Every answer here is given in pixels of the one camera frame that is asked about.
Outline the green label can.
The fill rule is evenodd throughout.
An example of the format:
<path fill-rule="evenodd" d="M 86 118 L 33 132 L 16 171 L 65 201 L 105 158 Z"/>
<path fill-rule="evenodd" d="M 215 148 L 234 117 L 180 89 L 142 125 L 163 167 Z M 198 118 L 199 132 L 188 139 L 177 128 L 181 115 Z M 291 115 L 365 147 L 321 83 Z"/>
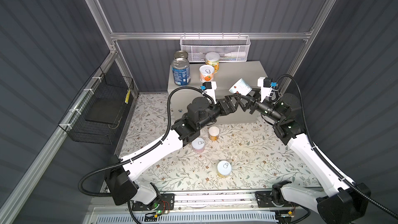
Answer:
<path fill-rule="evenodd" d="M 239 79 L 230 89 L 229 92 L 232 94 L 241 94 L 247 96 L 252 91 L 252 87 L 249 86 L 242 78 Z"/>

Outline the orange label can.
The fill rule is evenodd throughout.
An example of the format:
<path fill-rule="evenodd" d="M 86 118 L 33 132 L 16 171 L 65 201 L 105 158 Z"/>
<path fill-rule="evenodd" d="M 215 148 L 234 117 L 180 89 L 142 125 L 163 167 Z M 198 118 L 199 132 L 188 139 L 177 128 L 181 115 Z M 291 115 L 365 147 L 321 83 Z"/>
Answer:
<path fill-rule="evenodd" d="M 211 65 L 202 65 L 199 68 L 200 72 L 200 81 L 205 82 L 212 82 L 214 79 L 215 68 Z"/>

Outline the yellow green can plastic lid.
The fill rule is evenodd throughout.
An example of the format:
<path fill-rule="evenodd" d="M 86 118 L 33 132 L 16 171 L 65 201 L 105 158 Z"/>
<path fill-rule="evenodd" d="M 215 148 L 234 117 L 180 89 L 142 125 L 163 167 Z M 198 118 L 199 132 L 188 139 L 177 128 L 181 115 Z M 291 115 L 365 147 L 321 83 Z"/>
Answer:
<path fill-rule="evenodd" d="M 219 70 L 220 54 L 216 52 L 209 52 L 205 55 L 205 62 L 207 65 L 211 65 L 215 69 L 215 73 Z"/>

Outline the blue label tin can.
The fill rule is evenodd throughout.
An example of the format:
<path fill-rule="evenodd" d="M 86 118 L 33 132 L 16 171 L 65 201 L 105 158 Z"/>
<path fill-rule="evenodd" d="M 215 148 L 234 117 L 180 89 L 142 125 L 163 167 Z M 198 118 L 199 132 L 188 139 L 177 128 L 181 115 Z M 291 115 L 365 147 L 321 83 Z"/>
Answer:
<path fill-rule="evenodd" d="M 185 58 L 174 59 L 171 66 L 175 84 L 187 86 L 191 81 L 189 61 Z"/>

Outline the dark tomato tin can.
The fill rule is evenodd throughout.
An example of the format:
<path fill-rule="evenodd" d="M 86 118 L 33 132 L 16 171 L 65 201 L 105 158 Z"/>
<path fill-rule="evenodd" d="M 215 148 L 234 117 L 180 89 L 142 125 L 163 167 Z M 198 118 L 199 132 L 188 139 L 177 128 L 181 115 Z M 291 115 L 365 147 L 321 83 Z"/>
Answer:
<path fill-rule="evenodd" d="M 188 53 L 183 50 L 179 50 L 174 53 L 174 59 L 180 59 L 180 58 L 188 59 L 188 56 L 189 56 Z"/>

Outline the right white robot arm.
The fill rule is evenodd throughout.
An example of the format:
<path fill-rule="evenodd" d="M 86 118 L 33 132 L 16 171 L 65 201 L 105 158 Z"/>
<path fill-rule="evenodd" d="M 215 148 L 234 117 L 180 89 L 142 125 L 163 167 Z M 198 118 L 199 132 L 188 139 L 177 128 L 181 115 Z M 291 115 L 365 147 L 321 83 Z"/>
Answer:
<path fill-rule="evenodd" d="M 297 115 L 305 117 L 300 95 L 287 94 L 276 103 L 262 100 L 259 92 L 238 99 L 244 111 L 258 111 L 274 121 L 277 137 L 304 161 L 323 188 L 320 192 L 283 180 L 272 187 L 275 206 L 298 204 L 318 213 L 327 224 L 347 224 L 365 215 L 370 189 L 364 183 L 356 184 L 311 141 L 306 122 L 296 119 Z"/>

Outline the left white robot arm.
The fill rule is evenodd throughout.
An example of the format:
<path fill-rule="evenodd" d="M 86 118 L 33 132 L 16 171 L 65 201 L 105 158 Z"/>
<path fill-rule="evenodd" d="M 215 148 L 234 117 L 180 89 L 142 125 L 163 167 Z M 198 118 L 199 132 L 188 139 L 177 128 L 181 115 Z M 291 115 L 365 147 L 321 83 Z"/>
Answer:
<path fill-rule="evenodd" d="M 151 209 L 161 202 L 161 195 L 153 183 L 141 183 L 138 178 L 147 169 L 170 153 L 177 151 L 200 136 L 200 130 L 216 122 L 220 116 L 237 111 L 241 95 L 227 95 L 213 105 L 207 98 L 197 97 L 187 106 L 187 112 L 175 121 L 169 132 L 139 151 L 124 156 L 120 167 L 105 174 L 105 182 L 116 205 L 140 202 Z"/>

